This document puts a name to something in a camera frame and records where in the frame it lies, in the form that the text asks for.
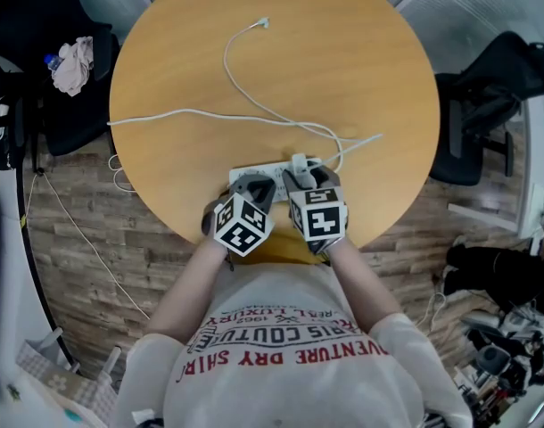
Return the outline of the person's left hand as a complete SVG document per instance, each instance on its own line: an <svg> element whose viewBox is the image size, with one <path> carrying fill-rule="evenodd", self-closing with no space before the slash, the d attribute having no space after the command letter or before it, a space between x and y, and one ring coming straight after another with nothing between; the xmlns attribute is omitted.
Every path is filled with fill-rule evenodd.
<svg viewBox="0 0 544 428"><path fill-rule="evenodd" d="M214 218L214 209L217 206L217 204L218 204L217 200L209 202L203 210L201 230L205 236L210 235L210 230L212 229L213 218Z"/></svg>

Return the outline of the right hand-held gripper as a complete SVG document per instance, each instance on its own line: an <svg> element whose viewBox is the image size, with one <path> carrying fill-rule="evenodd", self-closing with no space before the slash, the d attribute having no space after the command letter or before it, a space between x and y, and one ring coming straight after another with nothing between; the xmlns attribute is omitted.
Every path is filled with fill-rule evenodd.
<svg viewBox="0 0 544 428"><path fill-rule="evenodd" d="M317 189L304 190L295 175L282 173L289 194L291 220L313 254L320 254L346 235L348 207L337 173L327 166L313 169Z"/></svg>

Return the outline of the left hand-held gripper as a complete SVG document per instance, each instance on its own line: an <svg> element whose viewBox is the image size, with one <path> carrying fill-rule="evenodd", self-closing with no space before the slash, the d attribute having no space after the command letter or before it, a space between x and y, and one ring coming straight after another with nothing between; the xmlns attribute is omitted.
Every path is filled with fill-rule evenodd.
<svg viewBox="0 0 544 428"><path fill-rule="evenodd" d="M244 174L229 187L230 197L217 205L213 238L229 251L245 257L264 243L274 228L268 216L276 194L272 177ZM242 195L250 194L251 202Z"/></svg>

